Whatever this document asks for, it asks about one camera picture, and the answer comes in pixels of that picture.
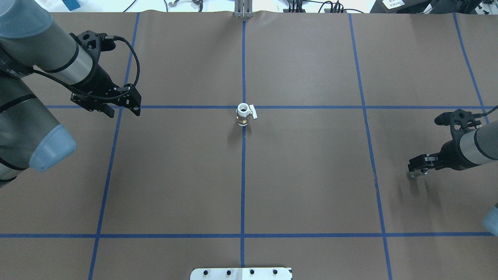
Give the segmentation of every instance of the robotic arm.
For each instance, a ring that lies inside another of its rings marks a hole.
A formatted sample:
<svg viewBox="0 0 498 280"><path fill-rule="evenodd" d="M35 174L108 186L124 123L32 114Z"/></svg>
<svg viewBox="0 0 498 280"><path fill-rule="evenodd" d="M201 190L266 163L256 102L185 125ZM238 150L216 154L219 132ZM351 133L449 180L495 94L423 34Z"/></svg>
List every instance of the robotic arm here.
<svg viewBox="0 0 498 280"><path fill-rule="evenodd" d="M130 48L137 63L133 84L115 84L98 64L101 51L115 41ZM37 66L43 71L35 70ZM76 144L21 78L37 73L72 92L71 101L110 118L109 103L140 115L135 86L138 58L122 37L86 31L67 34L34 0L0 1L0 186L32 167L46 171L76 149Z"/></svg>
<svg viewBox="0 0 498 280"><path fill-rule="evenodd" d="M498 160L498 121L482 126L477 120L496 109L498 106L483 114L461 109L440 114L434 120L435 124L449 126L453 139L444 143L438 153L421 154L410 159L410 176L426 175L430 169L464 170ZM484 218L483 225L498 236L498 204Z"/></svg>

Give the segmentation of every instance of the white label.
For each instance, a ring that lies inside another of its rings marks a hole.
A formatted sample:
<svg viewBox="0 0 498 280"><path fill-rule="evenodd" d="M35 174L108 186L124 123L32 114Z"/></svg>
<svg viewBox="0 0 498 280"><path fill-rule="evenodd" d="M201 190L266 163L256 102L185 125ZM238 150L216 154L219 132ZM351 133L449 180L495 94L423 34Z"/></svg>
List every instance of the white label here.
<svg viewBox="0 0 498 280"><path fill-rule="evenodd" d="M388 9L394 9L397 7L401 7L404 5L403 0L382 0L382 3L388 8Z"/></svg>

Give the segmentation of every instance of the blue joint cap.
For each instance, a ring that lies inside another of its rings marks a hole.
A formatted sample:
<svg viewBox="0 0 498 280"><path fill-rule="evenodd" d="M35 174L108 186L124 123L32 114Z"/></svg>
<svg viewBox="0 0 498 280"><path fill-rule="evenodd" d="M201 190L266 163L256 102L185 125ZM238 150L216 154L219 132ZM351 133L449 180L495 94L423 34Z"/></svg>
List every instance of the blue joint cap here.
<svg viewBox="0 0 498 280"><path fill-rule="evenodd" d="M64 5L66 5L67 9L72 11L76 10L77 8L80 8L80 4L78 3L78 0L62 0Z"/></svg>
<svg viewBox="0 0 498 280"><path fill-rule="evenodd" d="M29 166L44 172L74 151L76 143L73 138L63 125L58 125L36 147L29 160Z"/></svg>
<svg viewBox="0 0 498 280"><path fill-rule="evenodd" d="M493 207L484 217L483 226L492 234L498 236L498 208Z"/></svg>
<svg viewBox="0 0 498 280"><path fill-rule="evenodd" d="M52 15L34 0L0 0L0 37L26 38L47 30Z"/></svg>

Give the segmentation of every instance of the metal bracket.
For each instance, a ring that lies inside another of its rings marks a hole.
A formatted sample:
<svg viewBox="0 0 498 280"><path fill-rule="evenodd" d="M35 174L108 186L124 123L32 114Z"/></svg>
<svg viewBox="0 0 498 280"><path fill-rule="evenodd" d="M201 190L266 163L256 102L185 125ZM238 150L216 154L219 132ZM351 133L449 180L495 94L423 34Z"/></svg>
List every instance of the metal bracket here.
<svg viewBox="0 0 498 280"><path fill-rule="evenodd" d="M234 16L239 18L251 18L252 0L235 0Z"/></svg>

